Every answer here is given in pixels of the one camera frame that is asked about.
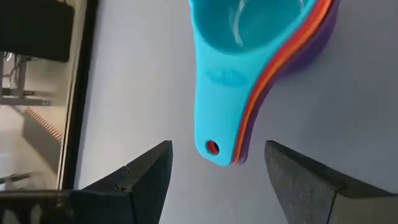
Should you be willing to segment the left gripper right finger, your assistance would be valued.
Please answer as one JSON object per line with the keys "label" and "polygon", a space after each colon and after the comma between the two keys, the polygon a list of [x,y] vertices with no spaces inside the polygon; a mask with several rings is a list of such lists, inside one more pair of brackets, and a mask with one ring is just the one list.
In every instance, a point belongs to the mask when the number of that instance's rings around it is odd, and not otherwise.
{"label": "left gripper right finger", "polygon": [[394,195],[275,141],[264,158],[288,224],[394,224]]}

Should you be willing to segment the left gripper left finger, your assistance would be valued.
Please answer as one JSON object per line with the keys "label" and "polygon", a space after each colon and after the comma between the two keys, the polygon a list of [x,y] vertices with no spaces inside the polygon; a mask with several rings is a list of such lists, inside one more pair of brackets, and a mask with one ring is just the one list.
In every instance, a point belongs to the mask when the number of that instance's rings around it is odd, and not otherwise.
{"label": "left gripper left finger", "polygon": [[172,141],[162,141],[93,182],[83,201],[82,224],[159,224],[173,163]]}

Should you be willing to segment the purple measuring cup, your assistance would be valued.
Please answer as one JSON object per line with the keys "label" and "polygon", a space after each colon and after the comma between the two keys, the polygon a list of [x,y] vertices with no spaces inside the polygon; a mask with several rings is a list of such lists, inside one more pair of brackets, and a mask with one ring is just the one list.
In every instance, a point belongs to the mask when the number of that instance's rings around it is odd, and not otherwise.
{"label": "purple measuring cup", "polygon": [[333,0],[317,31],[315,31],[315,33],[308,39],[306,44],[302,45],[302,47],[296,53],[294,53],[294,55],[288,59],[288,61],[286,61],[286,63],[283,64],[278,71],[276,71],[271,83],[268,84],[264,90],[262,90],[249,119],[248,131],[244,135],[243,155],[237,165],[241,165],[246,161],[254,122],[269,90],[280,76],[303,70],[305,67],[309,66],[322,52],[328,43],[335,27],[340,1],[341,0]]}

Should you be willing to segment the orange measuring cup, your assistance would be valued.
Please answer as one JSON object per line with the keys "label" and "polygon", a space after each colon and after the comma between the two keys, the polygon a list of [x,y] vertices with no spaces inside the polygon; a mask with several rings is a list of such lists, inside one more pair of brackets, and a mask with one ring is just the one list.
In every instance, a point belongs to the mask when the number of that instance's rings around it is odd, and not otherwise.
{"label": "orange measuring cup", "polygon": [[332,2],[333,0],[317,0],[314,8],[310,12],[310,15],[304,20],[304,23],[299,26],[298,30],[296,30],[287,41],[285,41],[283,46],[279,48],[277,53],[272,56],[271,61],[268,62],[262,70],[262,73],[256,80],[254,88],[252,89],[245,106],[244,115],[241,119],[234,148],[233,164],[237,164],[243,155],[244,135],[248,131],[249,119],[262,90],[271,83],[276,71],[278,71],[278,69],[302,47],[302,45],[306,44],[308,39],[315,33],[315,31],[317,31]]}

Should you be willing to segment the orange striped strip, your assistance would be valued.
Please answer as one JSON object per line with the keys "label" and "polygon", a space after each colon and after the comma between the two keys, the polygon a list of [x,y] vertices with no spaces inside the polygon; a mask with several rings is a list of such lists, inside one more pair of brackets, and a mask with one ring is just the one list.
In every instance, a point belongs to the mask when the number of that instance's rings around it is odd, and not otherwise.
{"label": "orange striped strip", "polygon": [[29,115],[34,121],[38,122],[41,125],[41,127],[43,127],[46,130],[46,132],[48,132],[58,142],[62,141],[63,134],[59,130],[54,128],[47,120],[41,117],[41,115],[36,113],[33,109],[27,107],[24,113]]}

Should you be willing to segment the black flat panel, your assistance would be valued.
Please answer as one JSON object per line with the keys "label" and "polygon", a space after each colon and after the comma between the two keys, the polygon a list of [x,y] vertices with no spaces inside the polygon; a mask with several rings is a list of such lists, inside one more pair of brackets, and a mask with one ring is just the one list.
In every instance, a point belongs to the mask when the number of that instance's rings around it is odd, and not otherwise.
{"label": "black flat panel", "polygon": [[67,62],[74,15],[58,0],[0,0],[0,51]]}

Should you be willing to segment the black table frame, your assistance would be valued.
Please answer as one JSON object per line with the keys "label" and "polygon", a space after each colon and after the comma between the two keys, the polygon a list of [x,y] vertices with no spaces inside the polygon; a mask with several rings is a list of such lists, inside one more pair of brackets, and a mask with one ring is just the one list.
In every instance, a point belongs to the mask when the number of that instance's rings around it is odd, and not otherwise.
{"label": "black table frame", "polygon": [[90,63],[93,50],[93,39],[100,0],[87,0],[85,21],[78,60],[76,66],[76,78],[72,92],[72,102],[68,112],[68,130],[65,131],[63,140],[62,171],[58,181],[58,189],[69,190],[74,188],[75,176],[80,147],[83,114],[86,103],[86,93],[90,72]]}

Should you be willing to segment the grey metal leg frame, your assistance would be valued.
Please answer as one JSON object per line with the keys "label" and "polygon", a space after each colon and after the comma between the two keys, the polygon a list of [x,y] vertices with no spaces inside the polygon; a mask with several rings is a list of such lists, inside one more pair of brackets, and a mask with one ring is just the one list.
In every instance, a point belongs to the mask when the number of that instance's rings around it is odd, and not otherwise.
{"label": "grey metal leg frame", "polygon": [[[14,67],[4,73],[4,61],[14,59]],[[34,59],[0,51],[0,105],[6,106],[50,106],[50,100],[32,98],[38,92],[25,89],[27,63]]]}

